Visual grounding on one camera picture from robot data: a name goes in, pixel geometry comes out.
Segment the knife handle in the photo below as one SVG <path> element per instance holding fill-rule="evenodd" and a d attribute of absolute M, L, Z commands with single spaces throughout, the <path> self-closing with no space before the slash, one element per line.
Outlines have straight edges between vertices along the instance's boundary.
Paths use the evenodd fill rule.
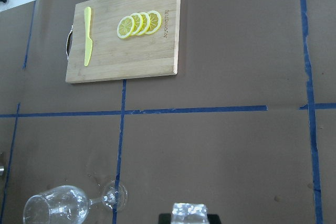
<path fill-rule="evenodd" d="M 91 25 L 91 7 L 88 6 L 84 9 L 85 21 L 85 36 L 90 38 L 90 25 Z"/>

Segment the wine glass base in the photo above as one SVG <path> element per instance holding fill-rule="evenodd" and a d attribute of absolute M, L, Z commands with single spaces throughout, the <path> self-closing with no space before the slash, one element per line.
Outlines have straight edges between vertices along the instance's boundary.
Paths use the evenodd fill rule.
<path fill-rule="evenodd" d="M 118 190 L 116 190 L 115 183 L 114 180 L 105 186 L 102 193 L 102 202 L 110 210 L 117 208 L 117 211 L 121 211 L 128 201 L 128 192 L 122 182 L 119 182 Z"/>

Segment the wine glass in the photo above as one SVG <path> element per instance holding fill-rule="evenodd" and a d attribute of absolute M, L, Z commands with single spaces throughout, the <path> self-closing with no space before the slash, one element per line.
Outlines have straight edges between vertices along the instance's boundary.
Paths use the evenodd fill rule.
<path fill-rule="evenodd" d="M 75 186 L 59 186 L 30 197 L 23 211 L 24 224 L 82 224 L 90 206 L 103 203 L 107 208 L 122 210 L 128 200 L 128 192 L 119 182 L 108 183 L 102 196 L 89 199 L 85 192 Z"/>

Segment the wine glass rim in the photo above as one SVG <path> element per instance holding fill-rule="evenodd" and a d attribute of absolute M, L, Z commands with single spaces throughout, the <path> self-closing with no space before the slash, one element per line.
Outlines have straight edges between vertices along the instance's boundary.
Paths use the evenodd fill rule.
<path fill-rule="evenodd" d="M 51 214 L 51 212 L 50 212 L 50 204 L 48 203 L 48 201 L 47 201 L 47 199 L 45 198 L 45 197 L 43 197 L 42 195 L 34 195 L 34 196 L 31 196 L 28 200 L 27 200 L 27 202 L 26 202 L 26 204 L 25 204 L 25 207 L 24 207 L 24 209 L 23 209 L 23 223 L 24 224 L 26 224 L 26 220 L 25 220 L 25 218 L 26 218 L 26 210 L 27 210 L 27 206 L 31 203 L 31 201 L 33 200 L 33 199 L 35 199 L 35 198 L 39 198 L 39 199 L 41 199 L 47 206 L 48 206 L 48 211 L 49 211 L 49 218 L 48 218 L 48 222 L 46 222 L 46 224 L 50 224 L 50 214 Z"/>

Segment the stain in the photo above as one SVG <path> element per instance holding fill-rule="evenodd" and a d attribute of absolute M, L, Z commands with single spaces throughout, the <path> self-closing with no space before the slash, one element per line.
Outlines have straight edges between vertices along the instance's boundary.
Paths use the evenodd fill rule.
<path fill-rule="evenodd" d="M 280 202 L 280 201 L 281 201 L 281 197 L 280 197 L 280 195 L 276 195 L 276 196 L 274 196 L 274 201 L 276 201 L 276 202 Z"/>

